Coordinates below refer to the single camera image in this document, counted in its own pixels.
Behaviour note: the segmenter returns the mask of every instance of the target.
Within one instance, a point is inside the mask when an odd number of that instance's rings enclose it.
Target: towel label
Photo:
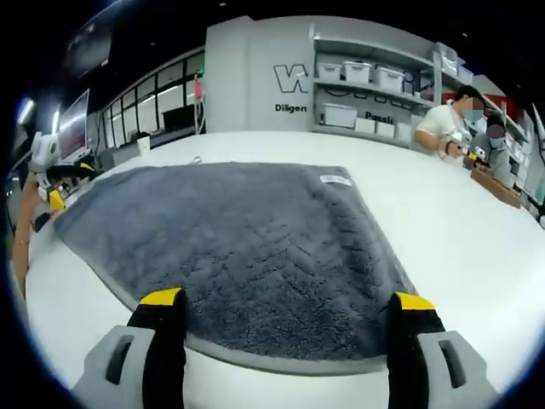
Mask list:
[[[342,183],[343,185],[352,186],[352,182],[346,177],[337,175],[321,175],[320,181],[323,183]]]

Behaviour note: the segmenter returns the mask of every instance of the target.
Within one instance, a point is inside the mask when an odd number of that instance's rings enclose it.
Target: pink object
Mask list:
[[[197,78],[195,78],[195,96],[197,96],[198,100],[203,98],[203,87]]]

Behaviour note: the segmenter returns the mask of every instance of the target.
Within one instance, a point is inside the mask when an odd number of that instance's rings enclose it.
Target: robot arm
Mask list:
[[[64,198],[55,183],[63,179],[82,180],[92,179],[95,170],[86,164],[62,164],[60,161],[59,134],[44,135],[37,132],[31,146],[32,158],[29,171],[36,174],[38,194],[49,203],[52,210],[65,208]]]

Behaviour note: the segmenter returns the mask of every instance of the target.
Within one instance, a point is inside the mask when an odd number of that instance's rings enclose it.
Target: ceiling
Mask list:
[[[206,27],[240,15],[254,20],[283,15],[324,14],[372,20],[450,45],[472,66],[531,113],[530,102],[545,118],[542,37],[539,15],[524,10],[471,5],[462,8],[442,3],[428,6],[308,6],[303,2],[272,3],[200,1],[187,6],[181,0],[121,0],[124,11],[112,22],[114,37],[110,62],[79,83],[59,75],[66,45],[74,32],[112,1],[72,2],[63,9],[57,2],[39,2],[32,15],[24,14],[34,38],[20,52],[20,92],[40,98],[74,100],[93,86],[91,103],[101,107],[136,79],[166,60],[203,45]]]

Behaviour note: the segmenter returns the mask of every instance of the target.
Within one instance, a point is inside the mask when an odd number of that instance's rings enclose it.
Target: face mask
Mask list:
[[[494,149],[499,148],[503,143],[503,138],[488,138],[490,141],[490,146]]]
[[[485,115],[482,109],[464,109],[462,116],[469,122],[477,122]]]

